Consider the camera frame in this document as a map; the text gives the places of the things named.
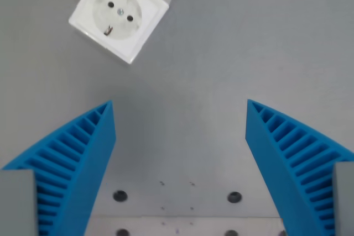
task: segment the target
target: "screw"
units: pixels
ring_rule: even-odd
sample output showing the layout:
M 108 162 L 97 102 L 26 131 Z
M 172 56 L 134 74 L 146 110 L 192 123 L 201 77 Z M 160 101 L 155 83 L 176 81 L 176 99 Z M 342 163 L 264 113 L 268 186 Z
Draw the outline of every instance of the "screw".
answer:
M 118 13 L 119 16 L 123 16 L 124 15 L 124 9 L 118 8 L 117 13 Z

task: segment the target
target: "white power outlet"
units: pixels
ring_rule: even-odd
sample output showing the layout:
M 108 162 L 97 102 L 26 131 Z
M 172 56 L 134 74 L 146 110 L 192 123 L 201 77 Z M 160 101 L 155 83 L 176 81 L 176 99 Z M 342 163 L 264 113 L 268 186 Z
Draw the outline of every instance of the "white power outlet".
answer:
M 80 0 L 69 23 L 131 64 L 171 0 Z

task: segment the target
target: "screw hole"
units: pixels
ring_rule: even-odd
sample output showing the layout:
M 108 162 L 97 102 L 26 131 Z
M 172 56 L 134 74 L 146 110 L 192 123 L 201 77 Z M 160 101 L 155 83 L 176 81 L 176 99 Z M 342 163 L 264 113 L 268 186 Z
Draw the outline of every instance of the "screw hole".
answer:
M 239 192 L 232 192 L 228 195 L 227 200 L 230 203 L 236 204 L 241 201 L 242 195 Z
M 128 195 L 124 191 L 118 190 L 113 194 L 113 199 L 117 202 L 124 202 L 128 199 Z
M 126 229 L 120 229 L 117 230 L 116 236 L 130 236 L 130 233 Z
M 238 233 L 235 230 L 228 230 L 225 232 L 225 236 L 238 236 Z

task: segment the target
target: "bolt hole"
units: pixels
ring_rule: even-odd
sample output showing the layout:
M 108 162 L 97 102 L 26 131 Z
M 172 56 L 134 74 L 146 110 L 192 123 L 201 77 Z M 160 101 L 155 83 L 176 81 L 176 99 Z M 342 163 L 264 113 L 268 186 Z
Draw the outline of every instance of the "bolt hole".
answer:
M 128 195 L 124 191 L 118 190 L 113 194 L 113 199 L 117 202 L 124 202 L 128 199 Z
M 228 195 L 227 200 L 230 203 L 236 204 L 241 201 L 242 195 L 239 192 L 232 192 Z
M 235 230 L 228 230 L 225 232 L 225 236 L 238 236 L 238 233 Z
M 130 233 L 126 229 L 120 229 L 117 230 L 116 236 L 130 236 Z

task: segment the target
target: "metal plate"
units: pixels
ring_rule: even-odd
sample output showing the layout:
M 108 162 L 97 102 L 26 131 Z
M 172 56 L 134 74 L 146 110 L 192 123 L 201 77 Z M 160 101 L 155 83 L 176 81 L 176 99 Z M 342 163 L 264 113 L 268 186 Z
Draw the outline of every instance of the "metal plate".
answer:
M 172 0 L 131 66 L 69 26 L 77 2 L 0 0 L 0 166 L 113 98 L 95 214 L 276 217 L 247 98 L 353 149 L 353 0 Z
M 85 236 L 116 236 L 120 229 L 131 236 L 223 236 L 234 230 L 238 236 L 279 236 L 280 218 L 91 218 Z

